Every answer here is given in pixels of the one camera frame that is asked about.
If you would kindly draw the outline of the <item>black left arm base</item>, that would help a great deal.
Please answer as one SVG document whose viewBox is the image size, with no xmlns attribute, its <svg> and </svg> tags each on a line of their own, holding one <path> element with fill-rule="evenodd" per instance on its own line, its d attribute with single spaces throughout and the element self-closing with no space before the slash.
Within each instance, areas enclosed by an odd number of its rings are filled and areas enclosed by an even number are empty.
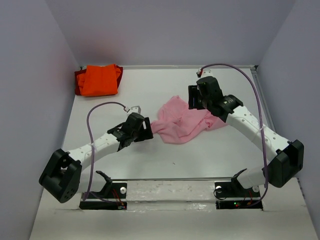
<svg viewBox="0 0 320 240">
<path fill-rule="evenodd" d="M 125 211 L 127 209 L 127 188 L 128 183 L 124 181 L 113 181 L 102 171 L 96 174 L 103 177 L 105 184 L 99 192 L 91 191 L 86 200 L 81 200 L 79 208 L 81 210 L 108 210 Z"/>
</svg>

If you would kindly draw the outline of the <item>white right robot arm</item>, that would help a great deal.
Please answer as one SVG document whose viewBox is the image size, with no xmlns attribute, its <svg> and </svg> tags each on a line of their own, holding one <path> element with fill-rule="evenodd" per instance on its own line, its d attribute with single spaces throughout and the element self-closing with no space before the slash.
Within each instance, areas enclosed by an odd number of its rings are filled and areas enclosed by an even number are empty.
<svg viewBox="0 0 320 240">
<path fill-rule="evenodd" d="M 205 76 L 195 85 L 188 86 L 188 106 L 190 109 L 208 110 L 261 150 L 261 167 L 246 168 L 231 179 L 230 190 L 235 196 L 242 196 L 248 189 L 265 183 L 281 188 L 302 170 L 303 143 L 297 139 L 290 141 L 260 123 L 237 97 L 223 95 L 215 77 Z"/>
</svg>

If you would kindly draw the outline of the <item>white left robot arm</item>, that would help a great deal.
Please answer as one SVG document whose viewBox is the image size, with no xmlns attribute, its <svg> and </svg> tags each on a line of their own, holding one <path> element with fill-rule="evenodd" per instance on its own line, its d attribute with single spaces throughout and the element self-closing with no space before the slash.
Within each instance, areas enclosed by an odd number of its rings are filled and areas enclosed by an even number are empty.
<svg viewBox="0 0 320 240">
<path fill-rule="evenodd" d="M 131 145 L 153 138 L 150 119 L 137 112 L 125 122 L 109 129 L 94 142 L 79 148 L 56 150 L 50 157 L 39 184 L 60 203 L 66 203 L 77 193 L 93 192 L 104 198 L 110 194 L 112 180 L 94 163 Z"/>
</svg>

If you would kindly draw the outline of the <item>pink t shirt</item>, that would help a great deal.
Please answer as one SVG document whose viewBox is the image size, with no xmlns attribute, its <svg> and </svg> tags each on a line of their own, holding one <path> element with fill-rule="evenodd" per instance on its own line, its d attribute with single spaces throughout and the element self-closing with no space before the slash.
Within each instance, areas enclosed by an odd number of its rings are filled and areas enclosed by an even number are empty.
<svg viewBox="0 0 320 240">
<path fill-rule="evenodd" d="M 221 119 L 206 109 L 189 109 L 187 102 L 173 96 L 158 111 L 151 130 L 166 144 L 185 144 L 203 131 L 212 131 L 227 126 Z"/>
</svg>

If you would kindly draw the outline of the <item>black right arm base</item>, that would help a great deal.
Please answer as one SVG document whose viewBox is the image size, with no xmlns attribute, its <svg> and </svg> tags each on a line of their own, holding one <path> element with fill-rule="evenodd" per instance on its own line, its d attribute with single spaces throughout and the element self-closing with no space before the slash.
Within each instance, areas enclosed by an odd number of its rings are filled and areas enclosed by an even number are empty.
<svg viewBox="0 0 320 240">
<path fill-rule="evenodd" d="M 236 173 L 230 181 L 218 181 L 214 183 L 213 195 L 216 199 L 217 210 L 259 209 L 263 210 L 260 190 L 245 189 L 238 182 L 238 176 L 246 170 Z"/>
</svg>

